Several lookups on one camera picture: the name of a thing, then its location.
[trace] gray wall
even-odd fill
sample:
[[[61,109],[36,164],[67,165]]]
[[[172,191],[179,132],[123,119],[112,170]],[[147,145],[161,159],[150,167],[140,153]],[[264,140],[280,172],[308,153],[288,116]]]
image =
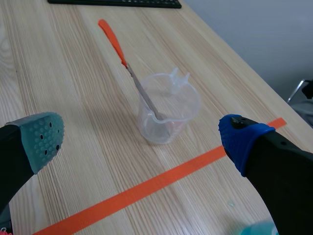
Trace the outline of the gray wall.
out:
[[[313,79],[312,0],[184,0],[283,99]]]

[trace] orange spatula handle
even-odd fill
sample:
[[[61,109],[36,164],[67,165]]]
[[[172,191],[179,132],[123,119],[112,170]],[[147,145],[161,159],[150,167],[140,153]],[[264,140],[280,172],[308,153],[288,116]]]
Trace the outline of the orange spatula handle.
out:
[[[98,25],[102,28],[102,30],[104,31],[104,33],[108,37],[108,39],[111,42],[112,46],[116,50],[119,58],[121,58],[122,65],[124,65],[127,68],[127,62],[125,60],[122,48],[119,45],[118,40],[117,40],[115,34],[113,33],[111,27],[109,26],[109,24],[104,19],[101,19],[101,20],[99,20]]]

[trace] teal gripper pad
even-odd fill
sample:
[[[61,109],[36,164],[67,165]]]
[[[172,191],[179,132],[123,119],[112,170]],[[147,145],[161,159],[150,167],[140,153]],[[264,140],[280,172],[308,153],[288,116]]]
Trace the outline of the teal gripper pad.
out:
[[[34,114],[6,125],[20,128],[22,144],[34,174],[46,166],[61,148],[64,123],[57,113]]]

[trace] measuring cup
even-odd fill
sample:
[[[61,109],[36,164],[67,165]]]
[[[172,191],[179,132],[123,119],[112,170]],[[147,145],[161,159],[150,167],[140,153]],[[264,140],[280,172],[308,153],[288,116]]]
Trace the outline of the measuring cup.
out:
[[[162,120],[157,119],[140,95],[137,125],[143,137],[150,142],[169,143],[200,110],[199,93],[188,82],[190,74],[179,77],[177,72],[178,68],[175,68],[172,73],[153,74],[141,81],[162,116]]]

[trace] teal object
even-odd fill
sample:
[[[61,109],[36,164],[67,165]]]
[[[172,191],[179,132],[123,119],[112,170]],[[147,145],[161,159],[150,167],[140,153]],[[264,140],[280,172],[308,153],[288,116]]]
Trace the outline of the teal object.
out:
[[[22,144],[34,174],[46,166],[61,148],[64,123],[57,113],[35,114],[6,125],[20,128]]]
[[[278,235],[278,232],[272,221],[261,221],[246,227],[240,235]]]

